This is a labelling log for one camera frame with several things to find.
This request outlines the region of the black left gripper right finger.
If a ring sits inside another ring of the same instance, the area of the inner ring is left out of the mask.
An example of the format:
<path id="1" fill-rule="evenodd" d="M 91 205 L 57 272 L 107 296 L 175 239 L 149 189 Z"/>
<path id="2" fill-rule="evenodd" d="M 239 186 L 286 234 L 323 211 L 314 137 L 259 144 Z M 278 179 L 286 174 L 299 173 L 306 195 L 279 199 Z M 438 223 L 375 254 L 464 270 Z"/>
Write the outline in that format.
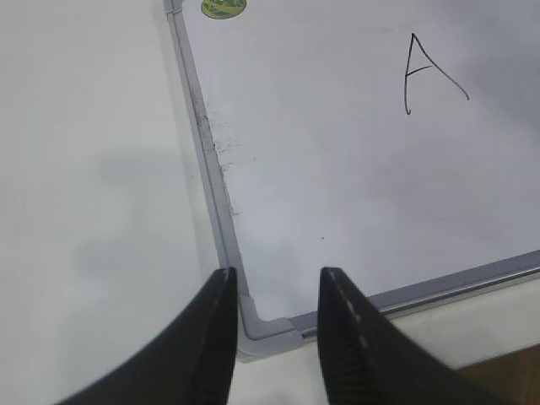
<path id="1" fill-rule="evenodd" d="M 331 404 L 502 404 L 420 348 L 337 267 L 320 273 L 317 349 Z"/>

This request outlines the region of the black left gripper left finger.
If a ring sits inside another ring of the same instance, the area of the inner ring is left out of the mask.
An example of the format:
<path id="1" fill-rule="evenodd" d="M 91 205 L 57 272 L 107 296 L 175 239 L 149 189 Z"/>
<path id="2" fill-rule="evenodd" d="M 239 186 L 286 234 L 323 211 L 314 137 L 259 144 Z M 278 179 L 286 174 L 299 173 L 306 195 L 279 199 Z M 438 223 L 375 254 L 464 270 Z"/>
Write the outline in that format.
<path id="1" fill-rule="evenodd" d="M 66 404 L 226 404 L 238 339 L 237 272 L 214 271 L 150 343 Z"/>

